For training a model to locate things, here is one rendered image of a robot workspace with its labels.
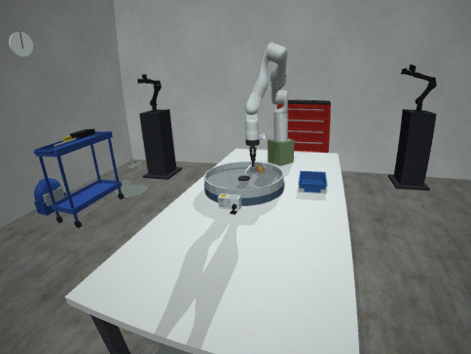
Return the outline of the blue plastic crate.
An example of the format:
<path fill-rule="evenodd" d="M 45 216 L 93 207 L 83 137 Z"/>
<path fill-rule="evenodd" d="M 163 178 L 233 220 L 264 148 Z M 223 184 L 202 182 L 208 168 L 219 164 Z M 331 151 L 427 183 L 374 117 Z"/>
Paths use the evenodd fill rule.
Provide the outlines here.
<path fill-rule="evenodd" d="M 326 186 L 326 172 L 300 171 L 298 192 L 326 194 Z"/>

